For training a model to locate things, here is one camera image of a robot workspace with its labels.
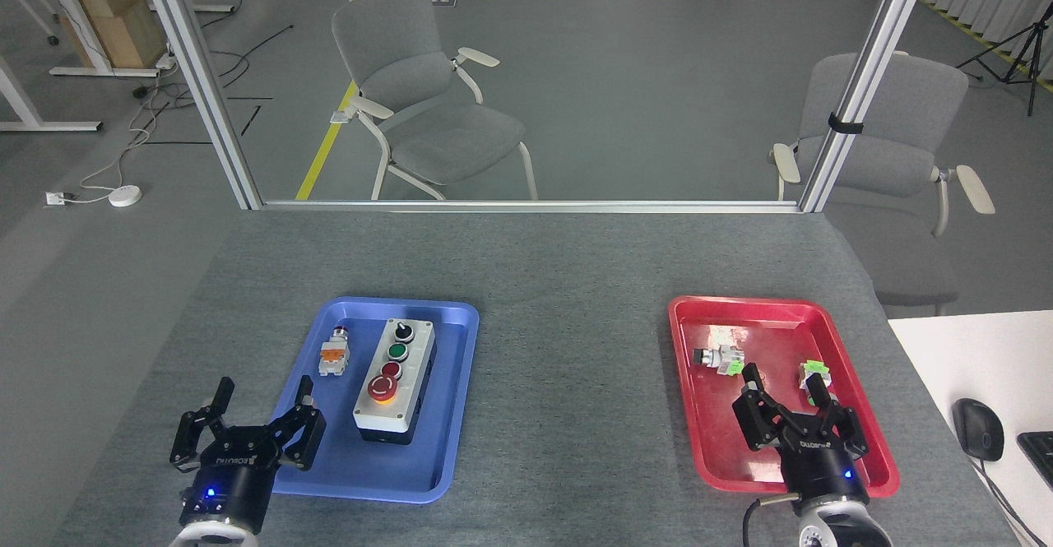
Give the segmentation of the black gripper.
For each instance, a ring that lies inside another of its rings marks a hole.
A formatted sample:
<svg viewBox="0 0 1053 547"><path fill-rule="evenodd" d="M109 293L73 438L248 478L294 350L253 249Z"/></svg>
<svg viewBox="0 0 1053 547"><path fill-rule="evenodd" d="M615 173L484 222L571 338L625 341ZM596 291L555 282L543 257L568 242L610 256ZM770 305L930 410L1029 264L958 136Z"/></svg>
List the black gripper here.
<svg viewBox="0 0 1053 547"><path fill-rule="evenodd" d="M234 393L234 380L222 376L213 401L182 413L168 454L179 471L199 470L183 492L181 524L226 521L249 532L259 532L266 517L277 469L290 465L312 468L327 422L315 405L313 380L300 376L292 408L259 426L225 427L222 416ZM215 441L201 452L204 428Z"/></svg>
<svg viewBox="0 0 1053 547"><path fill-rule="evenodd" d="M800 495L792 505L794 509L840 501L870 502L853 461L869 451L865 430L856 412L828 392L823 375L812 373L806 379L806 390L819 408L815 438L804 436L804 426L812 416L790 411L774 401L766 391L756 363L746 364L742 378L746 385L732 404L736 421L749 450L777 446L787 491Z"/></svg>

